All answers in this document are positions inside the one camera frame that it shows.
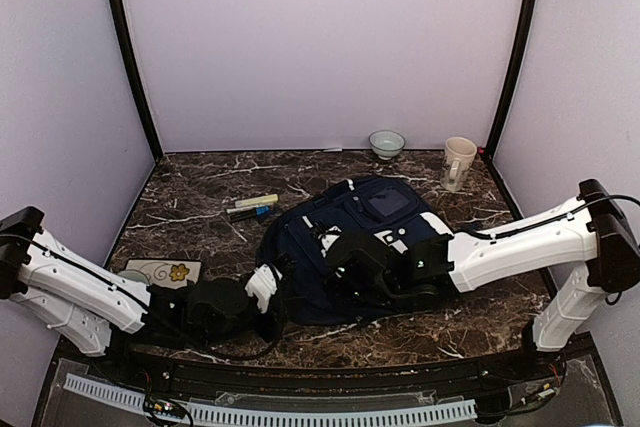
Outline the navy blue student backpack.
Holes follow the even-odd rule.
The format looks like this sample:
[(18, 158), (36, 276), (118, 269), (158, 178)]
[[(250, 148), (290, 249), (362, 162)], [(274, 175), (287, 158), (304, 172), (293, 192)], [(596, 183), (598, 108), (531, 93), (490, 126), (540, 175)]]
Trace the navy blue student backpack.
[[(277, 254), (295, 259), (295, 272), (284, 279), (287, 313), (306, 326), (333, 326), (373, 321), (402, 313), (433, 312), (458, 290), (447, 257), (452, 235), (439, 226), (431, 206), (406, 182), (368, 176), (339, 182), (309, 201), (277, 217), (266, 230), (256, 253), (273, 265)], [(312, 223), (323, 222), (333, 232), (365, 231), (400, 253), (395, 269), (400, 298), (386, 306), (354, 300), (331, 284), (324, 247), (312, 237)]]

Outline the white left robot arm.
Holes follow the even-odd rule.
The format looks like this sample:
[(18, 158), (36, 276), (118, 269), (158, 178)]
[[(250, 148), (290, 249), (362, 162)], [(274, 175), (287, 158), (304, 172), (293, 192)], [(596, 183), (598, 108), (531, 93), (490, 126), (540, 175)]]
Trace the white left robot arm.
[(178, 289), (131, 280), (73, 253), (46, 231), (44, 214), (25, 207), (1, 221), (1, 297), (31, 310), (120, 383), (141, 374), (140, 359), (117, 341), (211, 354), (213, 346), (252, 330), (271, 352), (286, 323), (284, 280), (270, 264), (246, 280), (215, 278)]

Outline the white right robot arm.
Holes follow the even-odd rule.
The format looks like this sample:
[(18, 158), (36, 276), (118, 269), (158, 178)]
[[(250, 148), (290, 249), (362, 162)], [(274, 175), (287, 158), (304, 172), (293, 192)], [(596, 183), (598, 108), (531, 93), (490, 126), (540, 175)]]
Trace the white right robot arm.
[(387, 232), (317, 234), (320, 252), (353, 296), (383, 306), (423, 310), (452, 293), (546, 267), (571, 263), (569, 278), (523, 332), (510, 360), (521, 381), (534, 379), (610, 294), (639, 282), (639, 244), (619, 202), (595, 179), (580, 193), (538, 215), (484, 231), (452, 231), (437, 215), (421, 215), (434, 235), (408, 244)]

